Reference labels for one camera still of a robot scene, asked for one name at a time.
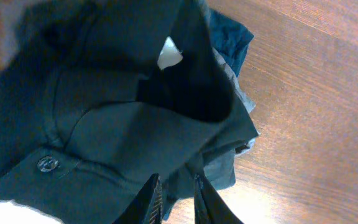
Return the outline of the black shirt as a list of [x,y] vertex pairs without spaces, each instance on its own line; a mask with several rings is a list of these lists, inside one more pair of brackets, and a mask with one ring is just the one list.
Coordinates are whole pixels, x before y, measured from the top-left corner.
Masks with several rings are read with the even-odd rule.
[[[196,174],[259,135],[215,59],[204,1],[6,11],[19,17],[0,71],[0,223],[113,223],[152,174],[167,220],[194,200]],[[160,68],[167,37],[183,58]]]

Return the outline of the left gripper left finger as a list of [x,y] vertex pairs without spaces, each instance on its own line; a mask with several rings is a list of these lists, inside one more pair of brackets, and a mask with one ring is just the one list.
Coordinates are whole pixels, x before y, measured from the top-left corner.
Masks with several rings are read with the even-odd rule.
[[113,224],[161,224],[162,183],[158,174],[152,174],[134,200]]

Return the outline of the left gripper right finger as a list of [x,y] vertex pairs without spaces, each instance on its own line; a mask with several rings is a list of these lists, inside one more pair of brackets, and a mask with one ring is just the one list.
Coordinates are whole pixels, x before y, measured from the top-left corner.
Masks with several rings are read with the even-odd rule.
[[200,174],[195,175],[194,207],[196,224],[244,224]]

